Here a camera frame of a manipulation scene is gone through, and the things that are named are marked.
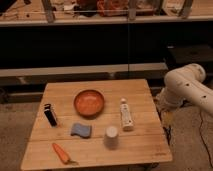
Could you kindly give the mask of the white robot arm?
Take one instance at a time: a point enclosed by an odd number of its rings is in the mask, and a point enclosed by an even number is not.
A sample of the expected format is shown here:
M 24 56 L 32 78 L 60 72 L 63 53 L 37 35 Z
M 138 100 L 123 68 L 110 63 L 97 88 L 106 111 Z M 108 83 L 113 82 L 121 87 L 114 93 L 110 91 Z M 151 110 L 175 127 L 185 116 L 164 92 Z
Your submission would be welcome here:
M 187 100 L 213 117 L 213 90 L 203 84 L 205 78 L 204 68 L 196 63 L 167 72 L 165 87 L 156 96 L 158 110 L 174 110 Z

